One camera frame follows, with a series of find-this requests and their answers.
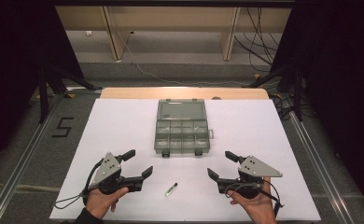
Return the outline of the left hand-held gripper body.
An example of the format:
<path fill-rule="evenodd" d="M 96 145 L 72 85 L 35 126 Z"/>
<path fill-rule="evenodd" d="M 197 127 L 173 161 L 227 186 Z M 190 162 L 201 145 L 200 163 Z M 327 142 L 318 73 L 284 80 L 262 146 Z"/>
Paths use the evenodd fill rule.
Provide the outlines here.
<path fill-rule="evenodd" d="M 88 178 L 88 191 L 98 189 L 103 194 L 109 195 L 122 188 L 128 188 L 129 192 L 142 189 L 144 179 L 141 176 L 124 177 L 121 175 L 122 155 L 114 156 L 111 152 L 105 154 L 93 168 L 96 171 L 95 176 L 90 175 Z"/>

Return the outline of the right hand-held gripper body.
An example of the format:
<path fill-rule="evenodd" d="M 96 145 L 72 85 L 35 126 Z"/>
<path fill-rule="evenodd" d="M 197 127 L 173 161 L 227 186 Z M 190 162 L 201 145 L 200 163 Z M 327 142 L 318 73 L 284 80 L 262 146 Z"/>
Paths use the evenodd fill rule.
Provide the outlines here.
<path fill-rule="evenodd" d="M 237 168 L 238 177 L 226 179 L 218 177 L 219 193 L 226 194 L 229 190 L 238 192 L 247 199 L 253 199 L 262 192 L 265 177 L 282 177 L 283 174 L 254 156 L 240 157 Z"/>

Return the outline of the clear grey compartment box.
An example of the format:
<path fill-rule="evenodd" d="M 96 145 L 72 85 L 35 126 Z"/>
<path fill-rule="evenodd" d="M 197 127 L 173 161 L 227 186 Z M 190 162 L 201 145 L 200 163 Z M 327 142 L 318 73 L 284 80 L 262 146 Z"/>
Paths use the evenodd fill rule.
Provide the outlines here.
<path fill-rule="evenodd" d="M 210 149 L 210 131 L 204 99 L 159 100 L 154 149 L 163 157 Z"/>

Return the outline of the person's left hand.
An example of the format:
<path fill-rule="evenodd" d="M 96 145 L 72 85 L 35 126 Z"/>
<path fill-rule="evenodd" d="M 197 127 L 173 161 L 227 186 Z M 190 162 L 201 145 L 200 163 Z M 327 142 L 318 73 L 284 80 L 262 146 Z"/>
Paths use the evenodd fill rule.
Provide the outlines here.
<path fill-rule="evenodd" d="M 116 210 L 117 202 L 128 192 L 127 188 L 122 188 L 112 194 L 105 195 L 100 190 L 94 189 L 89 193 L 86 209 L 94 217 L 103 219 L 108 210 L 112 212 Z"/>

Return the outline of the person's right hand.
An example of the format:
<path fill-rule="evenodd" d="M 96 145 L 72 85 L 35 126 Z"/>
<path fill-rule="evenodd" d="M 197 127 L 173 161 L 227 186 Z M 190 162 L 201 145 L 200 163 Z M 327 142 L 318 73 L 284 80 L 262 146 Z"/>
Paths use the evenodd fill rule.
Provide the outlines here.
<path fill-rule="evenodd" d="M 253 199 L 247 199 L 232 190 L 227 195 L 231 197 L 230 204 L 241 205 L 255 224 L 277 224 L 272 199 L 266 195 L 261 193 Z"/>

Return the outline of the white table mat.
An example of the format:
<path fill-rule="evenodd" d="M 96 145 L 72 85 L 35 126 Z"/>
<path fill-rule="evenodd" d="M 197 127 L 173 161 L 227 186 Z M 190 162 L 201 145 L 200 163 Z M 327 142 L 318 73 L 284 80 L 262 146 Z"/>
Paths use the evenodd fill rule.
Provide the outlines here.
<path fill-rule="evenodd" d="M 136 222 L 247 222 L 245 211 L 230 204 L 207 174 L 210 168 L 222 178 L 238 176 L 237 163 L 225 157 L 252 155 L 280 171 L 273 179 L 282 208 L 280 221 L 318 221 L 320 215 L 306 186 L 287 140 L 282 123 L 270 100 L 209 100 L 205 104 L 214 137 L 208 153 L 173 155 L 154 150 L 158 103 L 155 100 L 98 99 L 59 193 L 53 220 L 72 220 L 83 207 L 81 201 L 67 204 L 66 198 L 82 191 L 96 162 L 107 152 L 116 155 L 135 149 L 136 154 L 121 165 L 124 176 L 140 175 L 152 166 L 152 175 L 138 192 L 122 197 L 115 212 L 106 219 Z M 176 189 L 164 193 L 175 182 Z"/>

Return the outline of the wooden table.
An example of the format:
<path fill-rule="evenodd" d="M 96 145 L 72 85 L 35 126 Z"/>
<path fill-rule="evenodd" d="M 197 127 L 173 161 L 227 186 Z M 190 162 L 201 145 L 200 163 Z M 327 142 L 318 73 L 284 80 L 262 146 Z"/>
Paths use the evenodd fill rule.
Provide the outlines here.
<path fill-rule="evenodd" d="M 192 87 L 125 87 L 105 88 L 101 99 L 222 99 L 268 100 L 264 89 L 192 88 Z"/>

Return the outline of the black metal stand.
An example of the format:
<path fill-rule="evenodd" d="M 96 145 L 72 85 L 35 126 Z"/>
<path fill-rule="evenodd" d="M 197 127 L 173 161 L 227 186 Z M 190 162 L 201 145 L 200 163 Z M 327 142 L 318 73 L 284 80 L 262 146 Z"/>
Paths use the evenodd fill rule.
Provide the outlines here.
<path fill-rule="evenodd" d="M 87 82 L 83 77 L 77 77 L 66 70 L 52 66 L 44 65 L 38 74 L 38 88 L 40 96 L 40 123 L 43 123 L 49 114 L 49 101 L 47 86 L 56 94 L 65 95 L 66 87 L 63 78 L 67 78 L 90 91 L 101 90 L 102 87 L 94 86 Z"/>
<path fill-rule="evenodd" d="M 280 83 L 277 86 L 277 89 L 280 92 L 286 92 L 293 87 L 294 94 L 293 94 L 293 106 L 292 111 L 294 112 L 295 116 L 297 117 L 298 121 L 302 121 L 301 117 L 301 72 L 299 68 L 295 65 L 282 65 L 279 68 L 274 69 L 271 71 L 267 76 L 264 78 L 260 78 L 255 82 L 245 85 L 245 88 L 258 88 L 260 85 L 270 81 L 275 77 L 280 77 Z"/>

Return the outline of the dark curtain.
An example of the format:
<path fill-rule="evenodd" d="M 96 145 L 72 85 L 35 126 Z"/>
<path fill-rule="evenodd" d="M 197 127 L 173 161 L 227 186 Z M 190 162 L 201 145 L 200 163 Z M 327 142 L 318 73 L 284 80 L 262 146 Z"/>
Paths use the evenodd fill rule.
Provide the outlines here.
<path fill-rule="evenodd" d="M 0 151 L 35 91 L 65 72 L 83 73 L 56 7 L 45 0 L 0 0 Z"/>
<path fill-rule="evenodd" d="M 287 64 L 364 196 L 364 0 L 294 0 L 272 69 Z"/>

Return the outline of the background wooden desk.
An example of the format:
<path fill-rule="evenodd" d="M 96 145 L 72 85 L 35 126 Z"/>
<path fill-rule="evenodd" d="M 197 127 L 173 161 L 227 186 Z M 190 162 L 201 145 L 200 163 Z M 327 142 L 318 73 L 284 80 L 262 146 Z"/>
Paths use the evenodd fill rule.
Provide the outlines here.
<path fill-rule="evenodd" d="M 215 32 L 223 59 L 231 58 L 238 33 L 284 32 L 291 10 L 266 7 L 57 7 L 68 31 L 105 31 L 119 60 L 131 32 Z"/>

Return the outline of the aluminium floor rail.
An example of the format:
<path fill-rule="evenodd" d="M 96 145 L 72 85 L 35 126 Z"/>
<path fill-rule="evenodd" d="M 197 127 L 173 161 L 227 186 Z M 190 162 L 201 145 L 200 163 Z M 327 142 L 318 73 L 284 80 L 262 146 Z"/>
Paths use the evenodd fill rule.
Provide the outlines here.
<path fill-rule="evenodd" d="M 347 204 L 342 197 L 342 194 L 339 192 L 337 186 L 331 179 L 331 176 L 322 161 L 320 155 L 318 154 L 316 147 L 308 134 L 305 126 L 302 121 L 299 121 L 298 117 L 294 112 L 290 112 L 290 119 L 293 123 L 293 126 L 303 144 L 303 147 L 311 161 L 311 164 L 314 166 L 315 172 L 319 178 L 320 183 L 324 191 L 327 194 L 329 202 L 341 222 L 341 224 L 356 224 L 351 213 L 347 208 Z"/>
<path fill-rule="evenodd" d="M 40 118 L 40 96 L 28 101 L 0 152 L 0 224 L 58 224 L 49 218 L 98 91 L 48 93 L 49 114 Z"/>

